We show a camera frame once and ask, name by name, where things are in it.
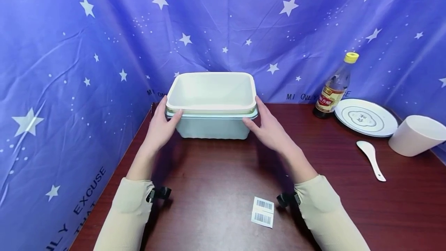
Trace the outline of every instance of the plastic tub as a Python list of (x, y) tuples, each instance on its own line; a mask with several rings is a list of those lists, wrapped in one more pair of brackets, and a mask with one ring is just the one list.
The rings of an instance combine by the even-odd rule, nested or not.
[(183, 138), (246, 139), (243, 117), (257, 117), (256, 87), (242, 72), (197, 72), (176, 77), (168, 94), (166, 116), (179, 109), (177, 131)]

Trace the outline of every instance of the white cup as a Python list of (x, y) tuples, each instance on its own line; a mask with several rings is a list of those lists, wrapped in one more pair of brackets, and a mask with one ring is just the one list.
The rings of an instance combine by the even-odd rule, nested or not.
[(398, 154), (412, 157), (446, 141), (446, 127), (427, 116), (408, 116), (389, 140)]

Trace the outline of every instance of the barcode sticker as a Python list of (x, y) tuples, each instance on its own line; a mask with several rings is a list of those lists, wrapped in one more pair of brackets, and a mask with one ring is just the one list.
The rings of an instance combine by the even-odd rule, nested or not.
[(251, 222), (273, 228), (274, 203), (254, 197)]
[(258, 197), (254, 197), (254, 206), (252, 209), (274, 213), (274, 203)]

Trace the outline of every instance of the yellow bottle cap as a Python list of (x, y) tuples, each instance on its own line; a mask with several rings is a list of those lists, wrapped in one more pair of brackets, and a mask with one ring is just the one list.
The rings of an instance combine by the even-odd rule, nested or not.
[(358, 57), (360, 57), (360, 55), (357, 54), (356, 52), (347, 52), (347, 54), (344, 57), (344, 62), (355, 63), (358, 60)]

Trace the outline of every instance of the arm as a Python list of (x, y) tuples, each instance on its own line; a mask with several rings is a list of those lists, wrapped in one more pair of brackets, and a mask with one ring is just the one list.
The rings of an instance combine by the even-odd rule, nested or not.
[(244, 124), (288, 164), (302, 218), (320, 248), (323, 251), (370, 251), (326, 178), (317, 174), (264, 103), (258, 97), (256, 101), (261, 127), (247, 118), (243, 119)]
[(155, 110), (146, 139), (121, 180), (94, 251), (139, 251), (152, 203), (146, 201), (154, 188), (150, 176), (156, 153), (164, 146), (181, 119), (180, 110), (167, 122), (164, 97)]

